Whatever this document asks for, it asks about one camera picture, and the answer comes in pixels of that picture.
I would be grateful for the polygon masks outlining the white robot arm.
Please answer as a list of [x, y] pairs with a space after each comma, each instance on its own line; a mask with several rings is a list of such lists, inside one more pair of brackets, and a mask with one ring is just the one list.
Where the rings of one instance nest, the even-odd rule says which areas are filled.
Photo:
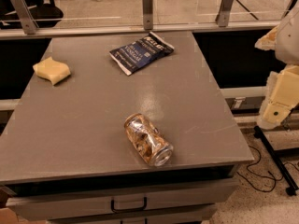
[[286, 64], [279, 73], [270, 72], [257, 118], [260, 128], [270, 130], [279, 126], [299, 104], [299, 7], [294, 7], [278, 26], [259, 38], [255, 47], [272, 49], [276, 58]]

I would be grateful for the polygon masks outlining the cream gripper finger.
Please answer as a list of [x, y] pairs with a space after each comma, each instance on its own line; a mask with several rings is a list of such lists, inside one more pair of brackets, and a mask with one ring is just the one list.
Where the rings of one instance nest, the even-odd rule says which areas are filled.
[[261, 50], [274, 50], [276, 47], [278, 27], [271, 29], [266, 35], [257, 40], [254, 47]]

